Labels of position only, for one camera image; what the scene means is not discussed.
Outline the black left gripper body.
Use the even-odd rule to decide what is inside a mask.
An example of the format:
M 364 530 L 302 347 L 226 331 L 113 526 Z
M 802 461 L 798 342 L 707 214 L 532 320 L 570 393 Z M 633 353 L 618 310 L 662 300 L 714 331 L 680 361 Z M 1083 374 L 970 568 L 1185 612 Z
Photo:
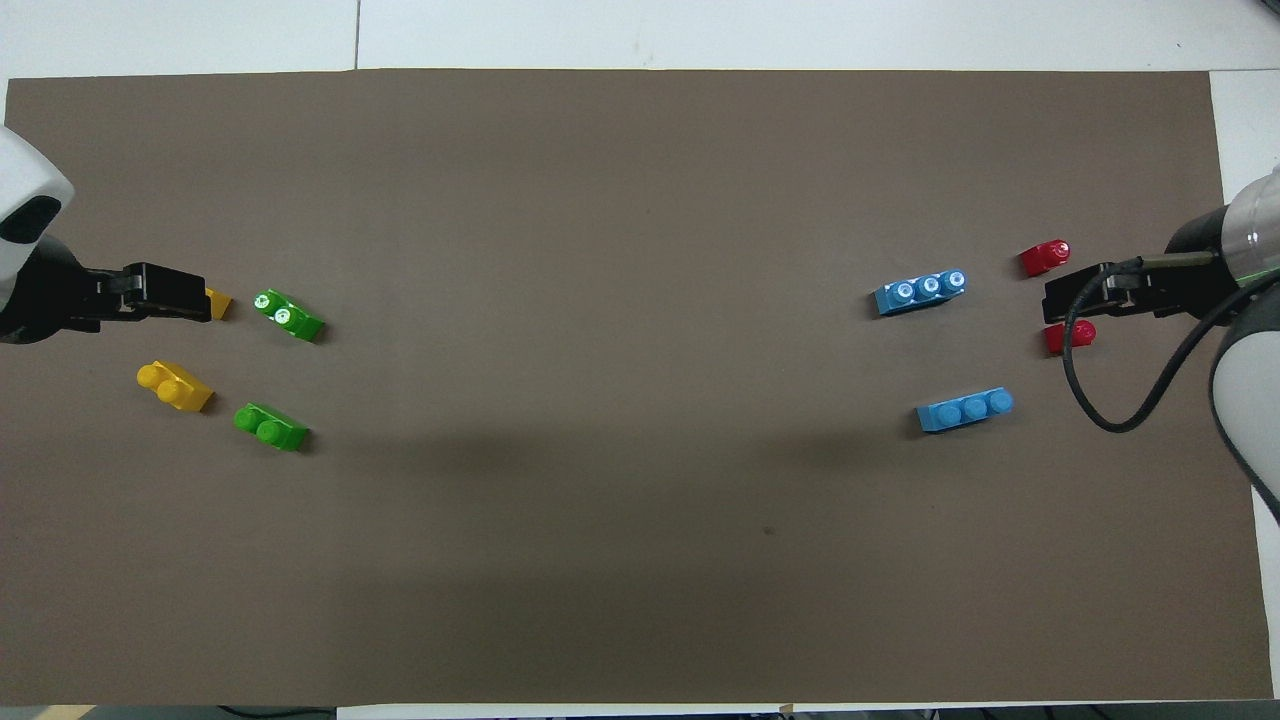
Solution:
M 97 333 L 125 319 L 120 296 L 109 290 L 118 272 L 83 266 L 51 236 L 42 237 L 15 275 L 1 314 L 1 342 L 32 345 L 60 331 Z

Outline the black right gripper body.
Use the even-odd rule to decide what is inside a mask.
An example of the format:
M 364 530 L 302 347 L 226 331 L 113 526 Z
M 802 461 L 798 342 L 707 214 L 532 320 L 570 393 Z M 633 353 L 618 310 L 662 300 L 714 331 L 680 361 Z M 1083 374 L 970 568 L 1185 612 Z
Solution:
M 1181 225 L 1170 238 L 1164 255 L 1212 252 L 1213 260 L 1198 266 L 1151 269 L 1152 252 L 1146 252 L 1148 286 L 1142 299 L 1146 310 L 1157 318 L 1188 314 L 1202 319 L 1239 290 L 1222 259 L 1222 225 L 1228 205 L 1202 214 Z

